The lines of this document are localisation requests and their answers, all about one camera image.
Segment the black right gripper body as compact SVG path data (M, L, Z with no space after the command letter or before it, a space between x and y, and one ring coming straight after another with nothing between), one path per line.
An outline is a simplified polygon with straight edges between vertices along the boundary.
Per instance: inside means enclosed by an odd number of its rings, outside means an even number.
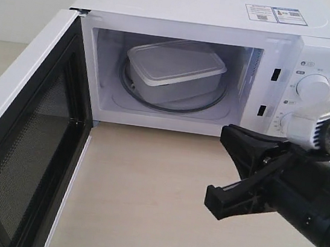
M330 155L291 144L287 154L267 188L274 212L303 236L330 240Z

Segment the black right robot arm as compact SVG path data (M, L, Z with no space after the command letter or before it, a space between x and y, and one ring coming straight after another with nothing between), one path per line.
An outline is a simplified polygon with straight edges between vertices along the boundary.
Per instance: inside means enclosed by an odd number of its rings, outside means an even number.
M222 128L220 143L240 179L207 187L216 219L275 212L315 247L330 247L330 155L234 124Z

